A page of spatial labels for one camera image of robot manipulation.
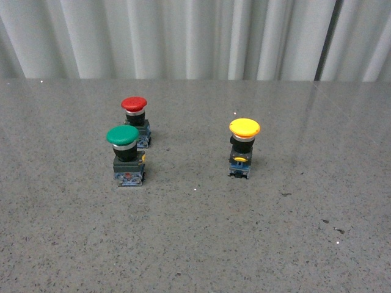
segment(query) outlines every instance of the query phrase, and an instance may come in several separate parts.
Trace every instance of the green button cap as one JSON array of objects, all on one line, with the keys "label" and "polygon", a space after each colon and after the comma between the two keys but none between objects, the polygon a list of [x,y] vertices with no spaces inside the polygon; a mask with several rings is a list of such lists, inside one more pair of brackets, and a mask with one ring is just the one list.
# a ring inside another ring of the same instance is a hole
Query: green button cap
[{"label": "green button cap", "polygon": [[106,138],[114,145],[128,145],[139,138],[139,131],[130,125],[120,125],[110,129]]}]

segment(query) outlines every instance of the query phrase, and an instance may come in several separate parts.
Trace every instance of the white curtain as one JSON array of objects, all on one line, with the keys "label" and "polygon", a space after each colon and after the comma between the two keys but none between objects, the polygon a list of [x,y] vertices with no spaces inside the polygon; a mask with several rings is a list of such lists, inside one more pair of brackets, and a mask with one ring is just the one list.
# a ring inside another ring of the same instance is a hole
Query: white curtain
[{"label": "white curtain", "polygon": [[0,0],[3,78],[391,81],[391,1]]}]

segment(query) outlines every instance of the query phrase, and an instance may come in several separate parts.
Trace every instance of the granite countertop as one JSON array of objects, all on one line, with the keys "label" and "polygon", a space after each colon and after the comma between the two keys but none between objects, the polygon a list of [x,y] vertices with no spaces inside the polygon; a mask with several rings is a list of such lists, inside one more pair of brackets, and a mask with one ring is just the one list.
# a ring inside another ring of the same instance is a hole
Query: granite countertop
[{"label": "granite countertop", "polygon": [[[0,79],[0,292],[391,292],[388,83]],[[144,96],[142,187],[106,133]],[[240,117],[251,178],[228,176]]]}]

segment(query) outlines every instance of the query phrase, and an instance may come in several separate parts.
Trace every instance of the red button cap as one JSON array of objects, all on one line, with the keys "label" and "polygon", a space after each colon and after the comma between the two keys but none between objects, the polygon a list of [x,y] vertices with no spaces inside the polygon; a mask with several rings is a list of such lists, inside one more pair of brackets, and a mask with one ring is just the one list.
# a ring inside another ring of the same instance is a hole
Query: red button cap
[{"label": "red button cap", "polygon": [[147,105],[147,100],[142,96],[130,96],[122,101],[121,107],[129,112],[139,112]]}]

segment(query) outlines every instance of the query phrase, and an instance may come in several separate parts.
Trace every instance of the chrome ring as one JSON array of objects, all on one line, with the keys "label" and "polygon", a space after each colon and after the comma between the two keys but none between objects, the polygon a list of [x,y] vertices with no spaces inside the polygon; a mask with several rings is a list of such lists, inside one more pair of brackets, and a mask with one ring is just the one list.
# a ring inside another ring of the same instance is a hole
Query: chrome ring
[{"label": "chrome ring", "polygon": [[141,115],[145,112],[145,109],[142,108],[140,111],[137,111],[137,112],[130,112],[128,110],[125,110],[126,111],[126,114],[127,116],[138,116],[138,115]]},{"label": "chrome ring", "polygon": [[112,148],[117,151],[127,151],[130,150],[132,147],[134,147],[137,144],[137,141],[134,141],[130,143],[129,145],[114,145],[112,144]]},{"label": "chrome ring", "polygon": [[233,138],[239,142],[252,142],[254,139],[255,139],[255,136],[252,136],[252,137],[240,137],[240,136],[237,136],[236,134],[232,134]]}]

